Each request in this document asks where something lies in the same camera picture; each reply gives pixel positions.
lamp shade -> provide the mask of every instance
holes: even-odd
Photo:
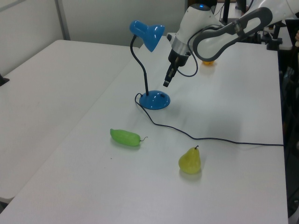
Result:
[[[163,25],[147,26],[146,24],[135,20],[130,25],[130,31],[143,39],[146,48],[152,52],[159,43],[165,27]]]

orange object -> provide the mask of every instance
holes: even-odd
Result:
[[[213,63],[214,63],[214,61],[211,61],[211,62],[204,62],[204,61],[203,61],[203,64],[204,64],[204,65],[212,65]]]

white table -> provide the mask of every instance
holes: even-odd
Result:
[[[0,201],[22,189],[131,57],[129,47],[56,41],[6,76]]]
[[[152,53],[144,46],[137,53],[149,89],[171,97],[167,108],[149,111],[156,122],[198,137],[283,143],[276,52],[237,43],[214,66],[199,61],[195,77],[177,74],[165,88],[170,49],[163,37]],[[181,70],[194,69],[190,58]],[[131,60],[1,213],[0,223],[287,224],[283,147],[195,141],[154,126],[134,103],[138,92],[144,92],[142,70]],[[126,147],[111,140],[110,128],[148,138]],[[178,160],[196,145],[202,172],[187,175]]]

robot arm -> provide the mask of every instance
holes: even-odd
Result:
[[[168,86],[179,66],[184,66],[190,55],[187,42],[198,30],[207,25],[221,25],[206,6],[196,4],[185,13],[172,50],[168,57],[171,65],[166,73],[164,86]],[[232,44],[263,29],[269,24],[291,17],[299,12],[298,0],[255,0],[250,10],[240,19],[218,30],[205,30],[192,38],[195,55],[203,61],[214,61]]]

pepper stem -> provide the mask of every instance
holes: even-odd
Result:
[[[140,140],[140,141],[144,141],[147,137],[145,137],[143,140]]]

